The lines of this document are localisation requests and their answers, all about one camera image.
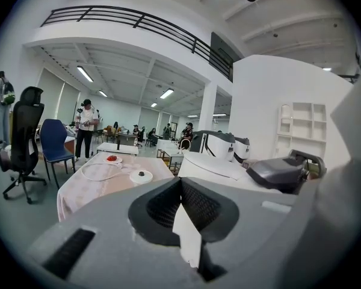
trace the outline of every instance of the white cabinet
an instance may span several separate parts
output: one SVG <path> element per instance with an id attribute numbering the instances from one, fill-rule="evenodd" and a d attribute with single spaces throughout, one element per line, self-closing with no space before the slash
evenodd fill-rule
<path id="1" fill-rule="evenodd" d="M 285 157 L 292 149 L 325 156 L 326 106 L 303 102 L 284 103 L 279 108 L 273 157 Z"/>

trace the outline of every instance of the white machine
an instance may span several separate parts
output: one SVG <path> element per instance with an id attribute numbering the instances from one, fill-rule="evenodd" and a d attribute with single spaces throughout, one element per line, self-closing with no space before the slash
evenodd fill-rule
<path id="1" fill-rule="evenodd" d="M 234 156 L 235 138 L 232 134 L 214 131 L 194 133 L 190 151 L 231 161 Z"/>
<path id="2" fill-rule="evenodd" d="M 278 190 L 261 187 L 248 175 L 245 168 L 230 161 L 197 152 L 188 152 L 184 155 L 178 177 L 200 178 L 246 190 L 280 193 Z"/>
<path id="3" fill-rule="evenodd" d="M 248 138 L 235 137 L 234 156 L 231 162 L 242 165 L 244 160 L 250 157 L 250 140 Z"/>

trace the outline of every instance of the cable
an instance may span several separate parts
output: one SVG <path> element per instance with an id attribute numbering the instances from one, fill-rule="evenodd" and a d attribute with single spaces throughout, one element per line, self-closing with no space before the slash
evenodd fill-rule
<path id="1" fill-rule="evenodd" d="M 127 174 L 128 174 L 128 173 L 126 173 L 126 172 L 118 172 L 118 173 L 116 173 L 115 175 L 109 176 L 109 177 L 107 177 L 107 178 L 100 179 L 100 180 L 94 180 L 94 179 L 91 179 L 91 178 L 87 177 L 87 176 L 84 174 L 84 172 L 83 172 L 83 168 L 88 167 L 88 166 L 93 166 L 93 165 L 110 165 L 110 166 L 117 166 L 117 167 L 120 168 L 120 166 L 118 166 L 119 163 L 118 163 L 118 164 L 112 164 L 112 163 L 106 163 L 106 162 L 104 162 L 104 163 L 86 164 L 86 165 L 84 165 L 83 167 L 80 168 L 80 171 L 81 171 L 83 177 L 85 177 L 86 179 L 88 179 L 88 180 L 90 180 L 90 181 L 102 182 L 102 181 L 106 181 L 106 180 L 115 178 L 116 176 L 119 176 L 119 175 L 127 175 Z"/>

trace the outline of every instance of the bag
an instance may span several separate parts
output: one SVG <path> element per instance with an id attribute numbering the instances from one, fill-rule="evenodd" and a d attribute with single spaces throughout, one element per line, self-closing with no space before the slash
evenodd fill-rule
<path id="1" fill-rule="evenodd" d="M 13 90 L 12 84 L 10 82 L 5 82 L 3 90 L 4 90 L 4 92 L 3 92 L 1 104 L 2 105 L 11 105 L 12 103 L 14 103 L 14 100 L 16 97 L 14 95 L 14 90 Z"/>

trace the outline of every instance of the mesh chair back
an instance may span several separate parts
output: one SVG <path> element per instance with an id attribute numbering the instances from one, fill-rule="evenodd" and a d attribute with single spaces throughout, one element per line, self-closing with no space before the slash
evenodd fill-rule
<path id="1" fill-rule="evenodd" d="M 67 130 L 60 120 L 45 119 L 40 130 L 40 142 L 44 152 L 64 149 Z"/>
<path id="2" fill-rule="evenodd" d="M 11 162 L 15 171 L 24 171 L 26 175 L 39 160 L 35 135 L 44 110 L 40 103 L 42 93 L 37 87 L 24 89 L 13 108 Z"/>

